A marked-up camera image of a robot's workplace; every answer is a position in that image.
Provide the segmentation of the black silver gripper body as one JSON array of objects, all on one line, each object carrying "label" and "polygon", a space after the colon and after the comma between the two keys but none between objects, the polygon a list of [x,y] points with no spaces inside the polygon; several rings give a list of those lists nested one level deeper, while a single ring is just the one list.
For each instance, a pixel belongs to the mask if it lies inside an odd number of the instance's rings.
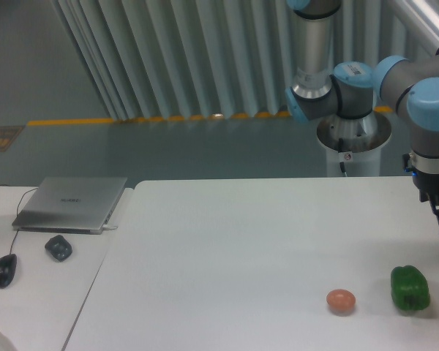
[{"label": "black silver gripper body", "polygon": [[428,158],[415,151],[402,155],[404,171],[410,173],[422,203],[439,208],[439,158]]}]

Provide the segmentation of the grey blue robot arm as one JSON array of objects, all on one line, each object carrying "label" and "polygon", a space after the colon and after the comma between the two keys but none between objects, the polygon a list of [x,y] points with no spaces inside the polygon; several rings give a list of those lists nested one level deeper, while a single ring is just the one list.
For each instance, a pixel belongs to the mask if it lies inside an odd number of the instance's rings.
[{"label": "grey blue robot arm", "polygon": [[375,68],[347,61],[328,71],[330,33],[339,1],[289,1],[299,18],[304,51],[293,84],[285,91],[297,121],[319,119],[318,139],[346,155],[380,148],[391,133],[374,113],[385,102],[410,131],[403,167],[412,175],[421,202],[430,204],[439,226],[439,1],[391,1],[390,7],[431,57],[412,62],[389,56]]}]

